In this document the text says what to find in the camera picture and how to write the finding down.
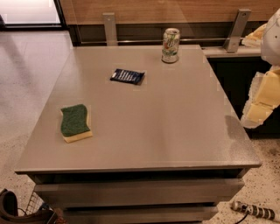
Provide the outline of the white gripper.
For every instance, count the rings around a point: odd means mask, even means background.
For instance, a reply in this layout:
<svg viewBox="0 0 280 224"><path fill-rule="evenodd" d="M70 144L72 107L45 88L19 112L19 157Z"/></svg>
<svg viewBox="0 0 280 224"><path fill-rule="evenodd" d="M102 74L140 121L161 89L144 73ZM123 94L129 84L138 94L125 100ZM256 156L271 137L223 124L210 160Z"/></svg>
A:
<svg viewBox="0 0 280 224"><path fill-rule="evenodd" d="M247 47L261 47L261 57L272 65L266 73L255 74L242 111L241 125L255 129L280 105L280 9L267 24L259 26L241 43Z"/></svg>

